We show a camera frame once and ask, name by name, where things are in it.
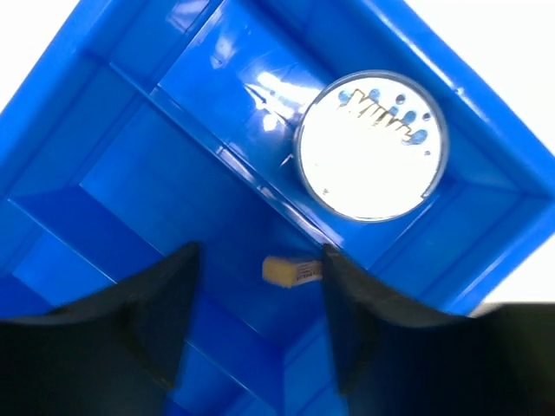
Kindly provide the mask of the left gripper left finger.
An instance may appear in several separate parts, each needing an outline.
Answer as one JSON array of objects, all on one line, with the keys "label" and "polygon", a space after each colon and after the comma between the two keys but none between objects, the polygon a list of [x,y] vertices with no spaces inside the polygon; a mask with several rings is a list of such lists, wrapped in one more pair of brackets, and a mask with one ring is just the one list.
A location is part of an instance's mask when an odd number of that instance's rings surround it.
[{"label": "left gripper left finger", "polygon": [[161,415],[178,379],[200,247],[46,315],[1,322],[4,415]]}]

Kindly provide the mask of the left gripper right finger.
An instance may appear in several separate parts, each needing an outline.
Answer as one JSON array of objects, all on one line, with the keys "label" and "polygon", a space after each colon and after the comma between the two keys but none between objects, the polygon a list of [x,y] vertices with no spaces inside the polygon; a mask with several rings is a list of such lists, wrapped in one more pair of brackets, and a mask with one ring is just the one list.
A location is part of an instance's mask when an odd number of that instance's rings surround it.
[{"label": "left gripper right finger", "polygon": [[351,415],[551,415],[554,307],[452,315],[323,247],[322,289],[339,393]]}]

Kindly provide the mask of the blue cleaning gel jar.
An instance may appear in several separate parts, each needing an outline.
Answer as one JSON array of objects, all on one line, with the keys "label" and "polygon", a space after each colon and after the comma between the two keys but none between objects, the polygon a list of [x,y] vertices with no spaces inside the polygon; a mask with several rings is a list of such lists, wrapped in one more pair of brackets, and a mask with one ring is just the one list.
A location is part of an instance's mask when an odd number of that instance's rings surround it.
[{"label": "blue cleaning gel jar", "polygon": [[441,181],[450,146],[437,100],[385,70],[355,72],[324,88],[293,142],[307,192],[327,210],[364,223],[422,205]]}]

